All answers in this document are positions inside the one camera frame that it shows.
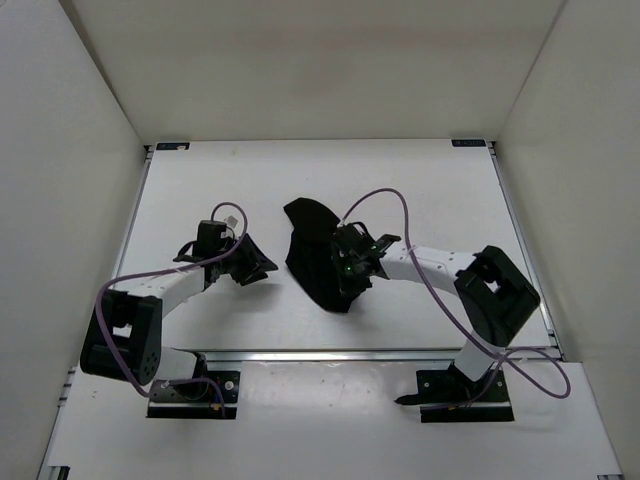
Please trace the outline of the black skirt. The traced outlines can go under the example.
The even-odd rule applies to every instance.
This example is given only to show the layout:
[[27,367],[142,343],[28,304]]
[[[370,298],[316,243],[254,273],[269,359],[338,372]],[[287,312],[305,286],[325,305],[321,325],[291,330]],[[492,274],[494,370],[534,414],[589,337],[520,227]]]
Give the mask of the black skirt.
[[292,225],[285,263],[304,292],[323,310],[347,313],[351,304],[372,287],[365,279],[351,293],[341,291],[332,259],[331,240],[339,217],[317,200],[299,197],[283,207]]

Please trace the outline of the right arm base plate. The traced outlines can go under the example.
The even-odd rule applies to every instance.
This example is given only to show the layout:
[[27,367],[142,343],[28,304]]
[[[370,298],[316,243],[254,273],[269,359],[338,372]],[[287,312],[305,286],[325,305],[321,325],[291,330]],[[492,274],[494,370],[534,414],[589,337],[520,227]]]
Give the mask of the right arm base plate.
[[471,381],[450,365],[446,370],[418,370],[417,392],[394,402],[418,407],[422,423],[513,422],[515,415],[504,372],[490,369]]

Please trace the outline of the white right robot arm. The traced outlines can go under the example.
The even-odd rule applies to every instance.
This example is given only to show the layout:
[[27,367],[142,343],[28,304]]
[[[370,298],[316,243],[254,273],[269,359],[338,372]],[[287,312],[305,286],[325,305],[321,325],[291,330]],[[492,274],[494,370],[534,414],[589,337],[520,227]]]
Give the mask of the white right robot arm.
[[479,253],[410,246],[396,235],[375,240],[356,224],[337,228],[331,254],[344,295],[357,295],[370,279],[428,282],[456,296],[471,326],[470,338],[452,362],[449,391],[471,400],[484,388],[484,376],[539,307],[540,296],[526,276],[498,247]]

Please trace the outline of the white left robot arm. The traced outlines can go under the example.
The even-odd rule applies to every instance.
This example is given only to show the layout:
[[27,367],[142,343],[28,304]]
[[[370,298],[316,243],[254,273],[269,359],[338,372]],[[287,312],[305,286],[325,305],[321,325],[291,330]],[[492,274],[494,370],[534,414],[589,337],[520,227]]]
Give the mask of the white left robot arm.
[[278,266],[249,234],[236,236],[224,221],[203,220],[197,236],[174,258],[164,275],[136,277],[127,290],[107,288],[94,307],[80,354],[86,374],[149,384],[168,350],[162,346],[163,320],[189,298],[228,275],[240,286],[264,280]]

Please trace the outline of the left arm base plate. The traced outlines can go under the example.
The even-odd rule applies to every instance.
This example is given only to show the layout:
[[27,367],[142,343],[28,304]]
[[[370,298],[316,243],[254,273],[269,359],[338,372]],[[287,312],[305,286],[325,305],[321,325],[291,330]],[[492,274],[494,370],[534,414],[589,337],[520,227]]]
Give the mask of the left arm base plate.
[[208,382],[167,385],[155,381],[151,387],[146,417],[149,419],[235,420],[241,387],[239,363],[199,359],[194,378]]

